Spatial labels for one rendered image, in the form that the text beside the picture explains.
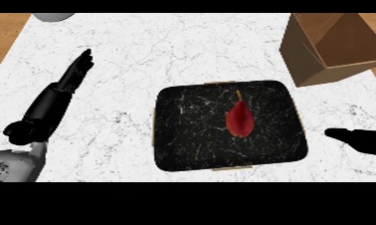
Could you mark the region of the red pear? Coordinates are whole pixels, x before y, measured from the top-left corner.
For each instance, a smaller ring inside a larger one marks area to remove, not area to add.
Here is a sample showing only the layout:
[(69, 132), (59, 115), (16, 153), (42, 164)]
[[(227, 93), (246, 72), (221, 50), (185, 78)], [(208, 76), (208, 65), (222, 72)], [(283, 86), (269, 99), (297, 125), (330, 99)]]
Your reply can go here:
[(225, 129), (236, 137), (247, 137), (253, 130), (253, 116), (241, 99), (240, 90), (234, 91), (237, 101), (225, 113)]

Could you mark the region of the grey round object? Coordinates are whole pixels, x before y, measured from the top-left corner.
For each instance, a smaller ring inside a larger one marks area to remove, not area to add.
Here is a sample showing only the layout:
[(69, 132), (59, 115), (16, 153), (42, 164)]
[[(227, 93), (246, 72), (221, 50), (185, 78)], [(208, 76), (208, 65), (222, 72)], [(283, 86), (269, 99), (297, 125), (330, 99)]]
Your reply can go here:
[(42, 22), (60, 22), (72, 16), (72, 13), (34, 13), (34, 16)]

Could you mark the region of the brown cardboard box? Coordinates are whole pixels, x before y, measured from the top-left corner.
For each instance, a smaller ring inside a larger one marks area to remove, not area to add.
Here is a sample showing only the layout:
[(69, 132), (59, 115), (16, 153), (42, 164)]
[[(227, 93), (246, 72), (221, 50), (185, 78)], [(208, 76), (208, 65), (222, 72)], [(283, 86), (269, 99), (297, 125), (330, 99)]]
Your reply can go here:
[(376, 13), (292, 13), (278, 51), (297, 87), (376, 69)]

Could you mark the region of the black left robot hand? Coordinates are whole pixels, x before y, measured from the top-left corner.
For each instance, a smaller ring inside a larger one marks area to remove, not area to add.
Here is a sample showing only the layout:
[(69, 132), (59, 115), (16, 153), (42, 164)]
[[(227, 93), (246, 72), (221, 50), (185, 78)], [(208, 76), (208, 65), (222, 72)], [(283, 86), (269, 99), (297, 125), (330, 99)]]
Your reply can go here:
[(26, 145), (48, 140), (64, 116), (72, 95), (92, 66), (91, 50), (87, 49), (72, 62), (60, 80), (39, 93), (22, 119), (5, 126), (3, 134), (11, 144)]

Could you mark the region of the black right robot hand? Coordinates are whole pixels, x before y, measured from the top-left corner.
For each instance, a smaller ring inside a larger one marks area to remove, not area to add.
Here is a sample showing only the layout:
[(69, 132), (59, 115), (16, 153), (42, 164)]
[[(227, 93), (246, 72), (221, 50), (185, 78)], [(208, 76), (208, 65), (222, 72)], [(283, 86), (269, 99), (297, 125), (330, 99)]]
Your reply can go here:
[(376, 155), (376, 130), (328, 128), (324, 135), (345, 142), (358, 152)]

